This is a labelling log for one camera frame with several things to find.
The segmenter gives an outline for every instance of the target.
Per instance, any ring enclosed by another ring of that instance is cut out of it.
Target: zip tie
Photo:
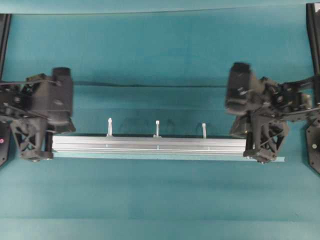
[[[112,118],[111,117],[109,117],[108,119],[108,133],[106,136],[112,137]]]
[[[207,138],[207,130],[206,130],[206,124],[205,123],[202,123],[202,135],[203,135],[204,139]]]
[[[156,133],[155,135],[153,135],[154,138],[161,138],[161,136],[159,136],[159,124],[160,124],[159,120],[155,121]]]

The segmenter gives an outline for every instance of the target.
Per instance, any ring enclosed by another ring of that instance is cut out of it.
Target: robotic arm
[[[72,109],[69,68],[54,68],[52,76],[42,73],[26,82],[0,82],[0,133],[7,138],[2,136],[0,144],[9,141],[10,134],[4,134],[9,125],[21,158],[33,162],[52,159],[53,135],[76,130],[70,118]]]
[[[309,94],[313,89],[314,104]],[[244,157],[268,163],[277,158],[278,151],[289,132],[287,121],[307,120],[320,127],[320,76],[287,83],[269,78],[257,79],[245,63],[236,62],[230,70],[225,108],[236,115],[230,134],[246,138]]]

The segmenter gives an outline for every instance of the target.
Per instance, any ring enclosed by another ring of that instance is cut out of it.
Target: black plastic bracket
[[[0,82],[2,81],[11,14],[0,14]],[[0,122],[0,166],[8,160],[11,129],[8,123]]]
[[[307,3],[306,28],[315,75],[320,75],[320,3]],[[315,119],[305,130],[310,166],[320,174],[320,119]]]

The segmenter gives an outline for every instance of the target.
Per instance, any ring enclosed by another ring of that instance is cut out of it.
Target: teal background
[[[17,14],[3,80],[70,67],[79,134],[106,133],[112,117],[115,134],[153,134],[160,120],[161,135],[201,135],[206,122],[208,135],[227,136],[234,117],[224,110],[225,85],[235,61],[280,83],[313,75],[305,5]],[[107,82],[216,87],[97,86]],[[307,164],[304,123],[290,127],[286,162],[266,165],[62,157],[34,164],[12,145],[15,157],[0,170],[0,238],[317,240],[320,177]]]

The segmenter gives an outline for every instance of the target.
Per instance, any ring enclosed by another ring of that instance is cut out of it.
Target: silver metal rail
[[[52,148],[66,153],[242,156],[244,139],[54,136]]]

